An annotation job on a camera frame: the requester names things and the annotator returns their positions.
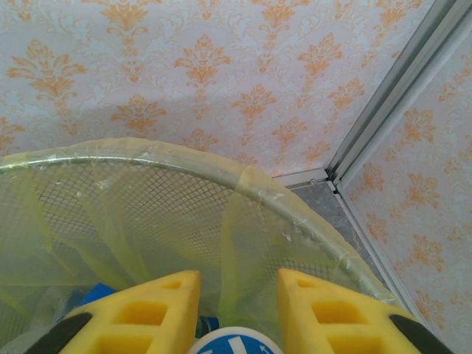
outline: metal frame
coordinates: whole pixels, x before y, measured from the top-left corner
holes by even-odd
[[[298,173],[292,173],[290,175],[284,175],[279,177],[274,177],[274,179],[287,187],[290,190],[294,190],[300,187],[306,187],[308,185],[313,185],[318,182],[323,182],[327,180],[326,171],[322,168]]]
[[[444,43],[438,50],[434,58],[426,68],[423,68],[421,75],[415,80],[408,94],[402,97],[400,102],[392,110],[382,126],[379,127],[377,133],[372,136],[362,151],[358,153],[356,158],[350,164],[349,168],[344,172],[342,178],[335,178],[337,187],[347,186],[350,180],[358,173],[362,168],[367,159],[372,155],[374,151],[378,149],[378,146],[387,138],[391,130],[397,125],[397,123],[403,118],[405,111],[414,104],[414,101],[424,91],[426,86],[436,76],[439,70],[444,67],[445,62],[450,58],[451,53],[454,52],[458,46],[464,41],[464,39],[471,35],[472,30],[472,1],[468,0],[468,6],[463,16],[460,16],[460,20],[454,26],[448,36],[447,43]]]
[[[337,185],[472,8],[471,0],[437,0],[374,93],[327,168]]]

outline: blue object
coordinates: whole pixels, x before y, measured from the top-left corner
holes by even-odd
[[[202,347],[198,354],[214,353],[214,354],[275,354],[268,348],[267,344],[257,340],[256,338],[245,335],[228,335],[213,339],[210,343]]]
[[[90,302],[93,302],[98,299],[102,299],[105,296],[112,295],[115,293],[116,291],[114,289],[99,282],[89,291],[86,297],[84,297],[83,300],[79,302],[79,304],[76,307],[84,306]]]

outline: orange damask pattern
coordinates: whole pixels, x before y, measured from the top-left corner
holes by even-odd
[[[324,127],[323,133],[332,133],[336,129],[336,124],[341,114],[347,110],[356,97],[364,96],[365,94],[364,85],[361,84],[361,80],[358,77],[353,78],[345,86],[338,86],[338,91],[332,92],[328,96],[328,98],[333,100],[333,107],[330,109],[333,115]]]
[[[472,223],[463,225],[462,227],[454,226],[451,234],[448,236],[448,240],[454,242],[464,242],[472,235]]]
[[[201,11],[201,17],[205,20],[210,20],[213,11],[216,10],[221,0],[198,0],[198,7]]]
[[[246,124],[241,136],[241,145],[247,145],[256,120],[262,119],[267,106],[276,103],[277,99],[272,97],[272,91],[266,91],[262,83],[258,83],[248,94],[242,94],[241,99],[233,103],[233,107],[241,108],[240,112]]]
[[[29,85],[40,92],[38,99],[53,102],[59,116],[72,113],[67,103],[77,96],[77,92],[70,91],[74,85],[72,78],[87,71],[84,65],[72,63],[69,54],[56,56],[38,40],[31,41],[26,58],[14,56],[12,59],[17,67],[8,69],[8,77],[28,79]]]
[[[184,49],[184,57],[174,62],[174,67],[187,68],[190,79],[187,86],[197,91],[196,105],[193,109],[196,119],[202,119],[208,109],[207,88],[215,85],[215,75],[218,66],[230,64],[231,58],[224,54],[224,48],[215,47],[208,35],[202,35],[196,42],[194,49]]]
[[[307,130],[307,125],[301,122],[299,117],[293,117],[286,125],[282,124],[279,129],[272,132],[272,135],[276,136],[280,143],[279,153],[274,159],[276,164],[282,164],[287,159],[290,144],[294,142],[301,132]]]
[[[466,79],[472,75],[472,54],[463,55],[461,59],[464,60],[465,65],[459,74],[454,75],[453,81],[444,84],[442,93],[438,97],[440,102],[457,97],[460,86],[464,85]]]
[[[468,140],[468,146],[460,151],[457,157],[451,157],[448,160],[448,164],[444,167],[446,175],[464,172],[466,165],[472,161],[472,135],[466,135],[465,139]]]
[[[439,329],[444,328],[444,304],[431,298],[431,295],[421,290],[416,290],[418,299],[415,301],[418,310],[428,322],[433,322]]]
[[[411,271],[412,266],[419,265],[431,267],[438,272],[443,271],[443,245],[437,241],[429,240],[425,235],[413,235],[414,245],[410,249],[408,258],[398,261],[395,270],[400,272]]]
[[[422,173],[410,173],[408,174],[408,178],[411,183],[406,199],[393,208],[390,214],[391,218],[399,218],[402,212],[409,207],[418,208],[419,206],[429,204],[437,209],[439,206],[441,195],[437,193],[438,180],[436,177],[423,177]]]
[[[24,126],[19,124],[10,124],[6,117],[0,118],[0,156],[8,155],[12,150],[18,147],[13,146],[15,135],[25,131]]]
[[[389,242],[389,233],[386,229],[386,220],[378,218],[374,214],[366,214],[367,216],[367,228],[369,229],[372,236],[385,244]]]
[[[378,48],[382,46],[386,34],[398,28],[398,22],[405,18],[408,10],[421,7],[423,0],[377,0],[376,7],[383,11],[380,14],[380,24],[374,26],[377,32],[375,41],[371,43],[371,50],[367,50],[363,56],[361,67],[370,65],[378,55]]]
[[[389,149],[385,157],[387,161],[396,159],[398,154],[407,145],[413,148],[415,142],[434,141],[436,126],[432,124],[434,118],[434,111],[432,109],[418,111],[417,108],[413,108],[411,111],[405,112],[405,118],[406,121],[401,131],[401,139]]]
[[[25,22],[31,20],[31,13],[36,6],[36,0],[6,0],[6,2],[21,20]]]
[[[146,26],[140,25],[148,15],[145,5],[160,4],[162,0],[135,0],[133,3],[119,0],[115,4],[109,0],[82,0],[82,3],[99,4],[106,7],[100,13],[114,25],[114,27],[108,27],[106,32],[121,37],[122,44],[125,46],[122,51],[124,56],[134,56],[139,54],[136,36],[148,31]]]
[[[113,114],[111,120],[126,122],[132,135],[139,138],[147,138],[150,133],[155,132],[153,126],[158,117],[167,114],[165,109],[159,108],[158,102],[148,104],[141,94],[134,94],[129,99],[128,105],[118,105],[117,108],[119,113]]]
[[[469,308],[472,304],[472,291],[458,292],[451,298],[450,303],[452,305],[458,305]]]
[[[303,66],[306,74],[302,75],[302,78],[305,79],[305,85],[302,89],[302,95],[298,99],[298,108],[302,108],[308,101],[308,94],[313,90],[315,79],[323,77],[325,75],[324,71],[331,65],[331,62],[342,57],[341,44],[335,44],[333,33],[328,33],[323,37],[317,46],[311,44],[309,51],[298,57],[298,60],[306,62]]]
[[[190,138],[183,138],[182,144],[199,151],[208,151],[210,146],[219,143],[213,134],[205,134],[203,129],[196,128]]]
[[[236,161],[240,162],[241,164],[256,164],[259,162],[256,158],[250,156],[247,153],[240,153],[237,156]]]
[[[331,151],[331,144],[322,140],[317,142],[314,146],[308,147],[307,150],[302,152],[302,155],[307,159],[307,170],[313,168],[313,163],[319,160],[328,151]]]
[[[350,197],[353,201],[357,200],[359,196],[367,190],[384,190],[384,169],[380,165],[367,162],[363,167],[362,181],[363,183],[350,192]]]
[[[280,31],[289,30],[289,20],[295,15],[295,7],[310,4],[310,0],[251,0],[252,4],[263,5],[262,15],[265,24],[259,30],[267,32],[263,53],[258,57],[259,70],[265,72],[274,59],[277,35]]]

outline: metal mesh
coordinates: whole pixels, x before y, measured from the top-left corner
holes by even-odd
[[[112,158],[94,144],[0,161],[0,346],[30,328],[47,289],[119,290],[185,269],[201,272],[202,309],[273,338],[279,268],[389,297],[363,263],[350,270],[356,253],[338,234],[321,239],[314,212],[296,216],[298,199],[262,173],[248,188],[244,167],[217,156],[112,142]]]

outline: blue and white label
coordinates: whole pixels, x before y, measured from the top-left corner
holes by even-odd
[[[204,336],[189,354],[282,354],[263,334],[242,327],[228,327]]]

